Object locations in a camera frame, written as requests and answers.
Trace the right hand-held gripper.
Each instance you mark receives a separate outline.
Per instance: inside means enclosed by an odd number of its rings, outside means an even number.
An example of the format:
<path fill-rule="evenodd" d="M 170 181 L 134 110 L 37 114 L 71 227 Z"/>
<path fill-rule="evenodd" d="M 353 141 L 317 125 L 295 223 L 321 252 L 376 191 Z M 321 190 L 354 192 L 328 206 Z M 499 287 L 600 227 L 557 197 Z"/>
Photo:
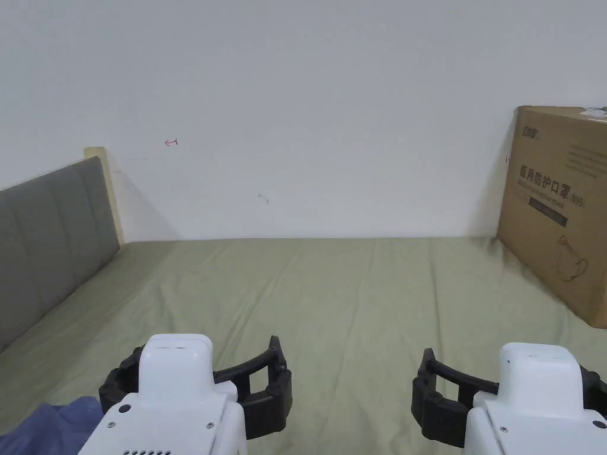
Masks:
<path fill-rule="evenodd" d="M 561 346 L 511 342 L 500 381 L 441 363 L 426 348 L 413 379 L 411 413 L 422 435 L 464 454 L 605 454 L 606 383 Z M 436 389 L 458 386 L 457 400 Z"/>

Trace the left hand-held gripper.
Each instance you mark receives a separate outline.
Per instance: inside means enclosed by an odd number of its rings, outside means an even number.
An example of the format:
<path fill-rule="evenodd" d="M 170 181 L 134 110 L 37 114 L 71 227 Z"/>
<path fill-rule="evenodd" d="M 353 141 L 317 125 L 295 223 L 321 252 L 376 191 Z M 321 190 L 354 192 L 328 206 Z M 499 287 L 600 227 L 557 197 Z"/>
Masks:
<path fill-rule="evenodd" d="M 81 454 L 246 454 L 247 440 L 284 430 L 292 372 L 279 337 L 213 373 L 212 354 L 201 334 L 158 334 L 136 347 L 99 387 L 105 415 Z M 263 369 L 268 384 L 253 393 L 250 377 Z M 236 388 L 217 385 L 225 382 Z"/>

